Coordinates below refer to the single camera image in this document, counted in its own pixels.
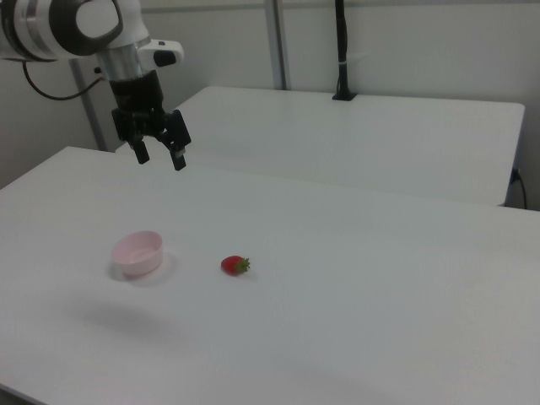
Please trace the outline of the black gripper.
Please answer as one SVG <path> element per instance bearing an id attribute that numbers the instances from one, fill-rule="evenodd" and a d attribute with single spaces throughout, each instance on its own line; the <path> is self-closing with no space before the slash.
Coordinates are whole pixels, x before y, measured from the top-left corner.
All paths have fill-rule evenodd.
<path id="1" fill-rule="evenodd" d="M 128 143 L 138 163 L 149 161 L 144 136 L 157 137 L 169 150 L 176 171 L 186 167 L 184 154 L 192 141 L 180 111 L 167 114 L 164 95 L 155 71 L 142 77 L 110 81 L 117 108 L 111 114 L 118 138 Z"/>

